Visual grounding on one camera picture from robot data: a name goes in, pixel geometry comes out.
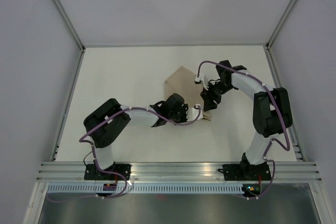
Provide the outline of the beige cloth napkin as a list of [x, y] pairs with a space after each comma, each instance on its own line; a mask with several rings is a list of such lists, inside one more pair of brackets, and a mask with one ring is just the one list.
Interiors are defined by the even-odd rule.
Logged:
[[195, 77], [196, 74], [194, 72], [180, 66], [164, 82], [164, 99], [166, 100], [170, 95], [177, 93], [189, 107], [200, 104], [203, 109], [204, 100], [201, 97], [203, 85], [195, 84]]

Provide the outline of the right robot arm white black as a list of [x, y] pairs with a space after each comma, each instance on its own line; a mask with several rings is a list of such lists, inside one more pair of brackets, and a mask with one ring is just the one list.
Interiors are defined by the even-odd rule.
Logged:
[[197, 72], [196, 84], [202, 84], [201, 97], [204, 111], [214, 110], [222, 96], [231, 90], [239, 90], [253, 102], [253, 126], [255, 135], [248, 150], [242, 155], [239, 172], [245, 179], [254, 178], [258, 172], [267, 168], [267, 153], [276, 142], [286, 152], [291, 144], [287, 129], [293, 119], [288, 91], [264, 84], [242, 65], [232, 66], [229, 60], [215, 63], [218, 80], [207, 81], [205, 75]]

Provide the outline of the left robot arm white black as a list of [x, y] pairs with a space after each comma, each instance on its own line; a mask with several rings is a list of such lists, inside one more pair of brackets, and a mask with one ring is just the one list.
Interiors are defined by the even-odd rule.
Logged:
[[107, 100], [83, 121], [87, 132], [94, 129], [109, 117], [115, 115], [89, 136], [93, 140], [95, 157], [98, 162], [96, 173], [104, 180], [114, 176], [114, 159], [111, 145], [127, 126], [164, 126], [170, 120], [174, 123], [187, 122], [188, 104], [177, 93], [166, 100], [150, 105], [145, 110], [126, 111], [127, 107], [115, 98]]

